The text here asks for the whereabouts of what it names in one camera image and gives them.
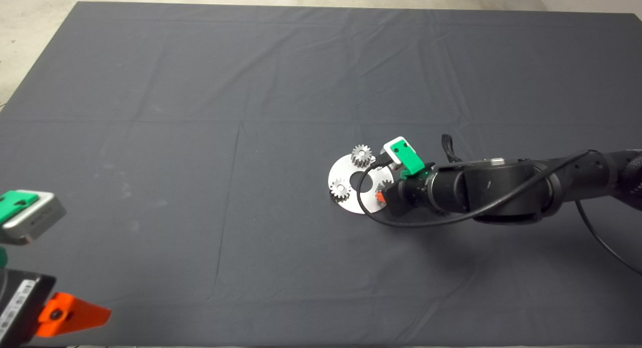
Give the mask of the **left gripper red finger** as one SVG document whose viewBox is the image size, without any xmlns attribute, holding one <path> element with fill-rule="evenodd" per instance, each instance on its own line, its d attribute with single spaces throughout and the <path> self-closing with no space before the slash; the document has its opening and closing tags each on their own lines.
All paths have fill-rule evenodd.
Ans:
<svg viewBox="0 0 642 348">
<path fill-rule="evenodd" d="M 53 338 L 79 330 L 94 329 L 108 323 L 112 311 L 74 295 L 56 292 L 38 316 L 36 336 Z"/>
</svg>

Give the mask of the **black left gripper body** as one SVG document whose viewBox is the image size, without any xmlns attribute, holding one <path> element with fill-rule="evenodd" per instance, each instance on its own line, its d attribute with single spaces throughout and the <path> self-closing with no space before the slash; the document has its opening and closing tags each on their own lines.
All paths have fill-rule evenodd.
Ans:
<svg viewBox="0 0 642 348">
<path fill-rule="evenodd" d="M 56 282 L 50 275 L 2 269 L 1 347 L 21 347 L 34 338 Z"/>
</svg>

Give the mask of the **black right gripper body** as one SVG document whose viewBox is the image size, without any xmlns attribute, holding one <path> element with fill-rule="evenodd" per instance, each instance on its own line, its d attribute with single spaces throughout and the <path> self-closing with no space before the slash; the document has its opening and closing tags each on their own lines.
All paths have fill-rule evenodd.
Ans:
<svg viewBox="0 0 642 348">
<path fill-rule="evenodd" d="M 433 167 L 425 165 L 415 174 L 407 168 L 401 169 L 399 178 L 385 186 L 387 207 L 393 216 L 405 216 L 417 209 L 427 211 L 430 216 L 439 216 L 439 210 L 430 201 L 426 190 Z"/>
</svg>

